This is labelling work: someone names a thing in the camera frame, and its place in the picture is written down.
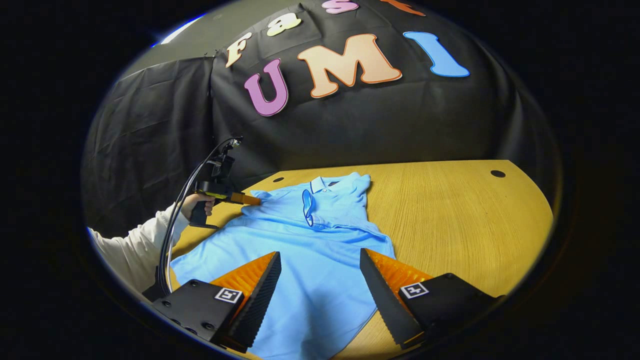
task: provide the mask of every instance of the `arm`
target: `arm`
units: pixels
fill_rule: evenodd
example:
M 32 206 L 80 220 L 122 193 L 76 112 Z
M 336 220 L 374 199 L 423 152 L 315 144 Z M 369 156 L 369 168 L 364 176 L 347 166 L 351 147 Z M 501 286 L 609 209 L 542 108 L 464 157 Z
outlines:
M 209 201 L 207 216 L 211 215 L 212 197 L 193 194 L 185 199 L 173 228 L 172 246 L 180 240 L 180 234 L 189 225 L 191 212 L 198 201 Z M 169 224 L 169 217 L 175 204 L 144 224 L 129 231 L 124 238 L 103 238 L 97 231 L 89 228 L 99 254 L 112 269 L 131 286 L 143 292 L 156 281 L 156 265 L 160 258 L 160 249 Z

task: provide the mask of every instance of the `shirt sleeve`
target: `shirt sleeve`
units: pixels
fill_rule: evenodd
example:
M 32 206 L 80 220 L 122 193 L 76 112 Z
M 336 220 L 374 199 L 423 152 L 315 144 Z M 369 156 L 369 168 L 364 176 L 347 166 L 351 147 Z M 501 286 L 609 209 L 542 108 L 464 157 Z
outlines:
M 116 274 L 140 292 L 156 281 L 156 266 L 174 205 L 156 212 L 156 217 L 138 225 L 124 238 L 103 238 L 89 228 L 100 255 Z M 180 212 L 173 228 L 172 246 L 180 240 L 187 225 L 189 220 Z

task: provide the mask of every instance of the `black backdrop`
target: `black backdrop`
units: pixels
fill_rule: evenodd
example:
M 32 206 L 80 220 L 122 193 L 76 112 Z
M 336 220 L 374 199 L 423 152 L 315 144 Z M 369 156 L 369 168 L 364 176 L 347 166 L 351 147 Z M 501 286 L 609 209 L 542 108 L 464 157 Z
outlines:
M 174 201 L 213 148 L 213 139 L 237 135 L 244 142 L 233 152 L 231 179 L 239 191 L 281 170 L 498 158 L 519 166 L 554 207 L 557 159 L 546 120 L 486 45 L 419 5 L 414 8 L 425 17 L 382 1 L 361 1 L 358 10 L 334 15 L 321 7 L 323 2 L 303 1 L 242 29 L 235 39 L 253 35 L 230 68 L 225 67 L 227 52 L 218 51 L 213 59 L 171 61 L 118 81 L 94 117 L 86 143 L 88 225 L 103 236 L 124 236 Z M 236 11 L 229 16 L 241 16 Z M 267 36 L 268 24 L 289 12 L 301 25 Z M 434 33 L 470 75 L 432 73 L 431 60 L 403 36 L 405 31 Z M 335 94 L 312 98 L 314 82 L 297 55 L 316 45 L 342 54 L 346 39 L 363 33 L 377 36 L 378 47 L 402 78 L 365 84 L 358 67 L 354 86 L 340 84 Z M 282 59 L 287 106 L 263 117 L 244 82 L 263 74 L 262 91 L 273 99 L 275 89 L 263 68 L 275 58 Z
M 3 259 L 6 357 L 184 357 L 194 349 L 185 338 L 159 336 L 106 295 L 135 309 L 95 267 L 78 174 L 87 119 L 114 74 L 154 43 L 149 29 L 193 18 L 211 2 L 11 6 L 6 24 L 14 31 L 3 40 L 15 56 L 4 65 L 11 70 L 7 105 L 16 110 L 8 122 L 19 131 L 4 138 L 8 163 L 17 165 Z M 630 46 L 638 38 L 637 9 L 604 1 L 579 8 L 557 1 L 432 1 L 429 7 L 487 41 L 522 76 L 559 136 L 564 190 L 574 194 L 563 201 L 550 249 L 556 251 L 514 299 L 517 308 L 431 358 L 635 358 L 637 90 L 626 71 L 638 55 Z

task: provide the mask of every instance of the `wood grain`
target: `wood grain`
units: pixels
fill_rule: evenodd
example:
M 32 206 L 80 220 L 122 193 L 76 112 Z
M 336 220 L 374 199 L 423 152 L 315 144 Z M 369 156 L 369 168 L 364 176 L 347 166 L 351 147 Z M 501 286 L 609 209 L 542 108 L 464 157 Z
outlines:
M 505 177 L 496 177 L 499 170 Z M 369 174 L 369 221 L 389 235 L 396 258 L 429 275 L 447 272 L 491 296 L 508 294 L 547 242 L 553 218 L 538 187 L 507 160 L 359 165 L 279 172 L 246 190 L 271 191 L 318 176 Z M 279 177 L 284 179 L 274 183 Z M 240 205 L 219 204 L 208 224 L 223 226 Z M 188 227 L 173 248 L 186 254 L 214 231 Z M 172 274 L 175 290 L 179 284 Z M 378 312 L 334 359 L 388 359 L 403 352 Z M 258 359 L 252 354 L 239 354 Z

